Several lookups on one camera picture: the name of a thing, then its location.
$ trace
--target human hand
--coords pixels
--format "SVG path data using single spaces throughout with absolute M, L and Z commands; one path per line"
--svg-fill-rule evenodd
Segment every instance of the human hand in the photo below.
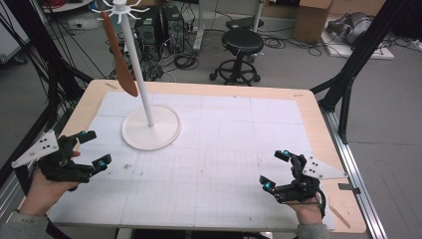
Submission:
M 314 197 L 305 199 L 302 202 L 289 201 L 286 202 L 286 204 L 295 210 L 300 224 L 307 225 L 322 223 L 320 208 Z
M 73 157 L 81 155 L 74 151 Z M 34 172 L 31 188 L 21 206 L 20 213 L 30 216 L 44 216 L 62 195 L 69 189 L 78 186 L 78 182 L 57 182 L 47 180 L 38 168 Z

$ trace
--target computer tower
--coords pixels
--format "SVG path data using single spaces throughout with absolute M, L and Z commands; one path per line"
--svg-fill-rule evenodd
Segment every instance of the computer tower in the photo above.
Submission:
M 164 42 L 159 8 L 157 6 L 141 6 L 141 10 L 148 11 L 137 13 L 134 29 L 139 43 L 141 60 L 159 60 L 160 48 Z
M 176 6 L 162 7 L 164 41 L 170 53 L 184 52 L 184 19 Z

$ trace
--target chair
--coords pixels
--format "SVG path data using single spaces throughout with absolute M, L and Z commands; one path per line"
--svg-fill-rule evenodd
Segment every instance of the chair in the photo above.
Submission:
M 261 81 L 255 67 L 249 62 L 243 61 L 245 56 L 257 54 L 264 48 L 261 36 L 247 29 L 233 29 L 226 32 L 221 41 L 223 46 L 236 56 L 236 60 L 228 60 L 220 64 L 215 72 L 210 74 L 210 80 L 216 80 L 218 74 L 226 81 L 224 85 L 229 83 L 246 84 L 250 87 L 252 87 L 252 81 Z M 227 68 L 227 65 L 231 63 L 233 63 L 231 65 L 233 67 Z M 243 64 L 249 66 L 249 69 L 242 70 Z

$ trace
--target forearm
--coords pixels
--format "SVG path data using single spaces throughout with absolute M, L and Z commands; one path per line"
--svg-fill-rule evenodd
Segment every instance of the forearm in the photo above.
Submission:
M 0 237 L 2 239 L 45 239 L 51 238 L 46 228 L 48 225 L 47 217 L 28 216 L 18 212 L 13 212 L 8 223 L 0 224 Z
M 300 224 L 298 225 L 298 238 L 300 239 L 329 239 L 326 225 L 317 224 Z

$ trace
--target wooden spatula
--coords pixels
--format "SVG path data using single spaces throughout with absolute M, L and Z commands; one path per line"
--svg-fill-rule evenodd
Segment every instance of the wooden spatula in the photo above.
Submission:
M 111 20 L 105 12 L 101 12 L 101 16 L 104 19 L 103 25 L 105 27 L 106 37 L 108 38 L 109 44 L 111 45 L 112 52 L 115 58 L 115 72 L 117 73 L 117 80 L 120 86 L 131 96 L 137 97 L 137 88 L 134 83 L 133 77 L 127 67 L 127 63 L 124 61 L 123 56 L 120 53 L 117 40 L 115 39 L 114 29 L 112 28 Z

